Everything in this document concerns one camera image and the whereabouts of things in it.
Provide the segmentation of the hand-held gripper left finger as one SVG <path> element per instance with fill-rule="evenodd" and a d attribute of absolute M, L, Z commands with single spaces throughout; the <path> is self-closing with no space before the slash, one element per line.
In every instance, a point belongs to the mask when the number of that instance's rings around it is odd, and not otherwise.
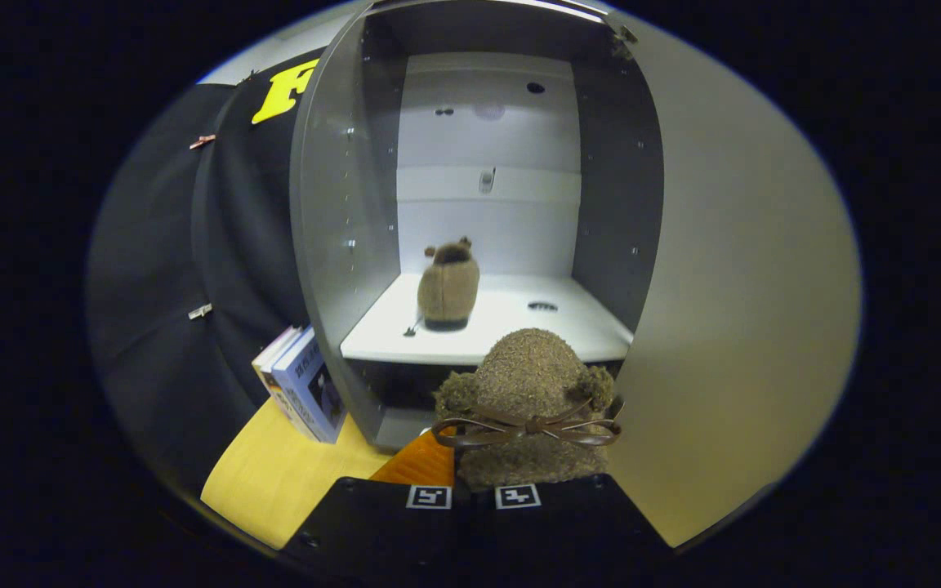
<path fill-rule="evenodd" d="M 421 577 L 458 558 L 454 449 L 425 430 L 368 477 L 333 481 L 284 544 L 330 577 Z"/>

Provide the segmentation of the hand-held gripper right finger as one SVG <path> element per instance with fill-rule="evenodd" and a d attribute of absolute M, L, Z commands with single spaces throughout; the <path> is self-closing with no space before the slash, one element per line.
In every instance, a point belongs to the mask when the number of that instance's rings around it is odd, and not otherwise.
<path fill-rule="evenodd" d="M 499 485 L 470 517 L 479 577 L 639 577 L 675 558 L 609 475 Z"/>

